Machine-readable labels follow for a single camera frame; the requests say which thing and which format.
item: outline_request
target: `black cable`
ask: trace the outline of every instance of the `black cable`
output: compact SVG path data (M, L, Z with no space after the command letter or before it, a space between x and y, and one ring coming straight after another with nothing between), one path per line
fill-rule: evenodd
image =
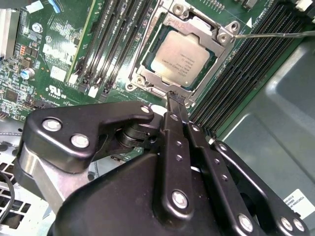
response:
M11 199L9 201L8 207L5 209L4 213L0 217L0 224L2 224L3 220L9 214L10 210L13 207L14 199L15 199L15 192L14 192L14 187L13 187L11 180L2 172L0 172L0 176L2 176L5 180L5 182L7 183L8 187L9 187L10 195L11 195Z

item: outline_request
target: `silver bolt head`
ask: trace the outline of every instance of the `silver bolt head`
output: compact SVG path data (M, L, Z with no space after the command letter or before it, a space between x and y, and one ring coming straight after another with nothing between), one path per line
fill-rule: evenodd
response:
M71 137L71 143L77 148L86 148L90 142L87 136L83 134L76 134Z
M298 221L297 219L293 220L293 223L295 224L295 226L297 227L298 230L300 231L304 231L304 226L302 225L302 223L300 221Z
M44 120L44 122L42 123L42 126L44 127L44 129L48 131L52 131L52 132L56 132L60 130L62 127L61 123L55 119Z
M248 232L253 231L253 225L247 216L245 216L244 214L239 214L238 220L240 221L241 226L243 227L244 230L246 230Z
M180 191L174 191L172 193L172 200L174 204L180 209L185 209L188 206L188 200L186 196Z
M285 219L284 217L281 217L281 222L287 230L293 231L293 227L287 219Z

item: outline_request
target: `hex bolt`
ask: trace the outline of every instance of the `hex bolt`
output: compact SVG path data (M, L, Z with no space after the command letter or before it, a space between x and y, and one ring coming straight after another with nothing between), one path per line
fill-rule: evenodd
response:
M243 227L244 230L248 232L253 231L253 225L247 216L245 216L244 214L239 214L238 220L240 221L241 226Z
M186 196L180 191L174 191L172 193L173 203L180 209L185 209L188 206L188 200Z
M281 222L287 230L293 231L293 227L287 219L285 219L284 217L281 217Z
M44 129L51 131L51 132L56 132L61 129L62 125L58 120L55 119L46 119L42 123Z
M71 137L71 143L77 148L86 148L90 142L87 136L83 134L75 134Z
M302 225L302 223L300 221L298 221L297 219L293 220L293 223L295 224L295 226L297 227L298 230L304 232L304 226Z
M184 7L180 4L175 4L173 7L173 12L175 15L180 16L184 11Z

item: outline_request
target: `microchip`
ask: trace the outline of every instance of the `microchip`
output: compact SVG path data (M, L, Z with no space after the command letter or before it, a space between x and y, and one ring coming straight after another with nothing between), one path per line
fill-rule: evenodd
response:
M26 47L25 49L25 54L30 55L32 53L32 48L31 47Z
M151 63L152 70L166 83L189 87L210 58L210 53L198 42L193 35L170 31Z
M75 45L79 45L80 40L79 40L78 38L74 38L73 43L74 43Z
M22 59L21 65L25 68L31 68L33 66L33 63L30 59Z
M5 99L11 102L17 102L19 94L12 90L7 89L5 93Z
M38 55L38 50L33 49L32 52L31 52L31 57L36 58L37 55Z

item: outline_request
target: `motherboard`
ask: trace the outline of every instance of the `motherboard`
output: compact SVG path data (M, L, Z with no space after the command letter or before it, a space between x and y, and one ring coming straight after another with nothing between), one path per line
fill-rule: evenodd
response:
M193 122L220 134L300 43L233 36L301 32L314 17L307 0L33 0L0 9L0 115L164 105L173 91Z

